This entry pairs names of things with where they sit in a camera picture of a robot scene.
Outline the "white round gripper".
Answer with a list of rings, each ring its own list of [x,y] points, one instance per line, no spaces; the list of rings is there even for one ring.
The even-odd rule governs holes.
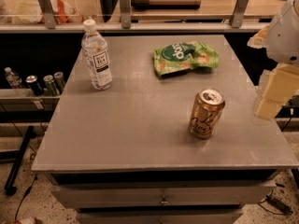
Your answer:
[[[273,119],[299,91],[299,0],[287,0],[278,14],[247,45],[262,49],[279,64],[272,71],[264,70],[254,102],[254,116]]]

